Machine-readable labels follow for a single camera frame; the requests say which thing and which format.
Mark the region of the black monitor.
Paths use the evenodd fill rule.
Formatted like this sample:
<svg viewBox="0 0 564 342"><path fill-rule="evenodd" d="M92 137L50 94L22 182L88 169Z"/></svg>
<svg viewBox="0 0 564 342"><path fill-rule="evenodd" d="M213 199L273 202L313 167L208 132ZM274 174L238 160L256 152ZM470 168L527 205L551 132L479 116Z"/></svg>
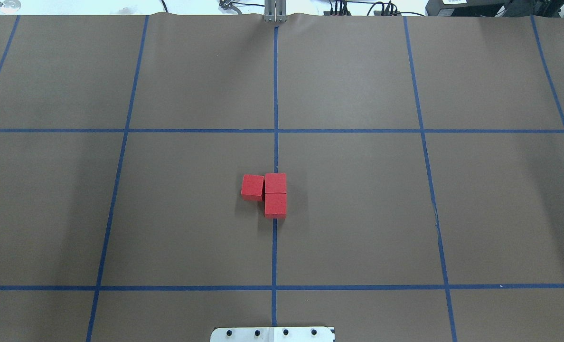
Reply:
<svg viewBox="0 0 564 342"><path fill-rule="evenodd" d="M429 17L559 17L564 0L429 0Z"/></svg>

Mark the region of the white central pedestal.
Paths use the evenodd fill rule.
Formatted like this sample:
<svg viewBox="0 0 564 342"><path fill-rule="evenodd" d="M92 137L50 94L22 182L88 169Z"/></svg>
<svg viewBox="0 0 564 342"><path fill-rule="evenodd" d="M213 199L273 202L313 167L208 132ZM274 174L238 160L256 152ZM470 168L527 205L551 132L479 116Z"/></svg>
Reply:
<svg viewBox="0 0 564 342"><path fill-rule="evenodd" d="M333 327L221 327L212 331L211 342L334 342Z"/></svg>

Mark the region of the aluminium frame post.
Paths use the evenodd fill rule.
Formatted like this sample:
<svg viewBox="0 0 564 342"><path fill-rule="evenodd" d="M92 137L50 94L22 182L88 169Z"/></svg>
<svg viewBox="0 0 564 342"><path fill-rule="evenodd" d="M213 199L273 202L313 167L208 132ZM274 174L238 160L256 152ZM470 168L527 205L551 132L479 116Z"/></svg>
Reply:
<svg viewBox="0 0 564 342"><path fill-rule="evenodd" d="M286 22L288 19L286 4L286 0L265 0L264 21L276 23Z"/></svg>

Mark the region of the red cube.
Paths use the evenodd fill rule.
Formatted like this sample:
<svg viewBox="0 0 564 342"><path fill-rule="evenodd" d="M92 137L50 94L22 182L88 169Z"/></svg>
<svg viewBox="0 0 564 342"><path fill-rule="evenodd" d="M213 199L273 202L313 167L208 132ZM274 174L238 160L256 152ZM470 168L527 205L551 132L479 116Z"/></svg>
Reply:
<svg viewBox="0 0 564 342"><path fill-rule="evenodd" d="M241 184L241 197L245 201L264 201L265 177L263 175L244 174Z"/></svg>
<svg viewBox="0 0 564 342"><path fill-rule="evenodd" d="M286 173L266 173L264 176L264 192L288 193L288 182Z"/></svg>
<svg viewBox="0 0 564 342"><path fill-rule="evenodd" d="M285 219L288 214L287 193L266 193L264 215L268 219Z"/></svg>

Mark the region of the clear tape roll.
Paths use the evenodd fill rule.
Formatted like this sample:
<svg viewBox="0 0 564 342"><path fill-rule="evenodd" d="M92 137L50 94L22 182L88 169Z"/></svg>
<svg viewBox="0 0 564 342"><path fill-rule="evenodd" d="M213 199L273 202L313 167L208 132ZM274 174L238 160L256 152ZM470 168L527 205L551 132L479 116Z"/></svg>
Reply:
<svg viewBox="0 0 564 342"><path fill-rule="evenodd" d="M19 0L0 0L0 11L4 14L15 14L20 8L21 1Z"/></svg>

